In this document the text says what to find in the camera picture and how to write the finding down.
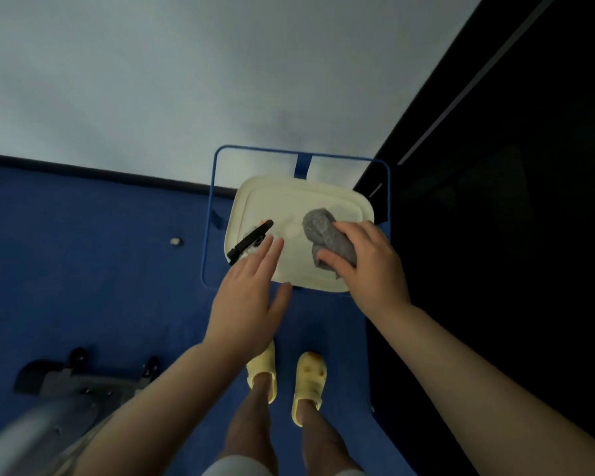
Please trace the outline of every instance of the forearm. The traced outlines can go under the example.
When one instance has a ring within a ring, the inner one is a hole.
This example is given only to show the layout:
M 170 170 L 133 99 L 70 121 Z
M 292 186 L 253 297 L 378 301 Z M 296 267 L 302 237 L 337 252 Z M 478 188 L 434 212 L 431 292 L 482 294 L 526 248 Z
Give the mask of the forearm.
M 187 350 L 119 408 L 79 457 L 75 474 L 159 474 L 244 362 L 206 344 Z
M 419 308 L 373 320 L 482 476 L 595 474 L 595 440 Z

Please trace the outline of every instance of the shorts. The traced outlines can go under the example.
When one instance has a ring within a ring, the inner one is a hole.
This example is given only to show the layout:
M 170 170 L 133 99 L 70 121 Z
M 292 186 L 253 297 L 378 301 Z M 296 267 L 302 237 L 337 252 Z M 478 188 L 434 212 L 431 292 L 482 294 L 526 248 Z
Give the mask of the shorts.
M 366 473 L 357 469 L 349 469 L 337 473 L 336 476 L 365 476 Z M 269 469 L 260 461 L 247 456 L 226 456 L 203 473 L 203 476 L 273 476 Z

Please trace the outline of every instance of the gray rag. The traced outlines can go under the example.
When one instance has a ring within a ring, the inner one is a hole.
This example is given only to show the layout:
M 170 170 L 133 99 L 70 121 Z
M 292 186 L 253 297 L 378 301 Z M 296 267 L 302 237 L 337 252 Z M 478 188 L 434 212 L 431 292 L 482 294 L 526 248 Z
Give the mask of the gray rag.
M 335 222 L 335 217 L 326 209 L 312 210 L 302 219 L 306 238 L 313 242 L 311 253 L 315 266 L 335 271 L 333 267 L 317 259 L 320 249 L 328 249 L 346 259 L 353 267 L 357 267 L 357 254 L 355 254 L 353 243 L 334 227 L 333 222 Z

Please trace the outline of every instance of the white tray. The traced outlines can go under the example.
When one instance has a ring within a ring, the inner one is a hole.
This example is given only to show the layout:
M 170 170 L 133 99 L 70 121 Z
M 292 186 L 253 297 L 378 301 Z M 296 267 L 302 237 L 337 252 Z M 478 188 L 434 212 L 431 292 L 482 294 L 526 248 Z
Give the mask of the white tray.
M 327 292 L 346 292 L 343 279 L 332 271 L 315 267 L 310 242 L 302 229 L 302 218 L 313 209 L 324 207 L 340 221 L 374 221 L 371 203 L 363 195 L 347 188 L 296 178 L 252 177 L 238 189 L 231 208 L 224 253 L 263 221 L 273 220 L 268 233 L 284 238 L 284 250 L 274 282 L 290 282 L 294 286 Z M 253 253 L 249 248 L 243 257 Z

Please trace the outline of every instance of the black tool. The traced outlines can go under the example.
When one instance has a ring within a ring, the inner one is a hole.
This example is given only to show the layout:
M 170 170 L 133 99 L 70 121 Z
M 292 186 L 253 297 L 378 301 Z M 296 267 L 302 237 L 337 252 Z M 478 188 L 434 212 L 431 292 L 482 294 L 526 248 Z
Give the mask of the black tool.
M 236 264 L 238 259 L 240 259 L 240 256 L 243 255 L 243 253 L 251 246 L 258 247 L 266 237 L 266 233 L 271 227 L 273 227 L 273 221 L 271 219 L 263 222 L 260 227 L 257 227 L 253 232 L 236 244 L 233 249 L 227 252 L 229 265 Z

